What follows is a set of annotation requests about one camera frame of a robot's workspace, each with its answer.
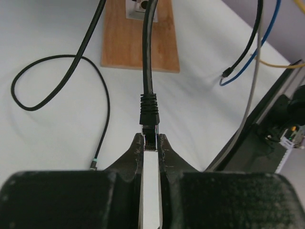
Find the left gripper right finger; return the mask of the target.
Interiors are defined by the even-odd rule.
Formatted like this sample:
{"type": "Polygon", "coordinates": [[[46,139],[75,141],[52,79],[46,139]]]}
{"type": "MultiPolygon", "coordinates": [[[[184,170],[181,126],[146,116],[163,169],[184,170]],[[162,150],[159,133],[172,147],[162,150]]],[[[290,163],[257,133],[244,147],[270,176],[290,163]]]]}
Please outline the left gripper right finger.
{"type": "Polygon", "coordinates": [[[200,172],[158,136],[160,228],[302,229],[293,186],[273,173],[200,172]]]}

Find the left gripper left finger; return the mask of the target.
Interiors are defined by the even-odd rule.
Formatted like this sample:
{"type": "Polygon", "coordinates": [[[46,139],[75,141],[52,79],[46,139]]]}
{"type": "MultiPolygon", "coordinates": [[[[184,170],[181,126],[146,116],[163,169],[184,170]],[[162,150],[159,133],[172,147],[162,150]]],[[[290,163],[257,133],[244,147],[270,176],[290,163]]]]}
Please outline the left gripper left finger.
{"type": "Polygon", "coordinates": [[[104,170],[21,171],[0,190],[3,229],[141,229],[143,136],[104,170]]]}

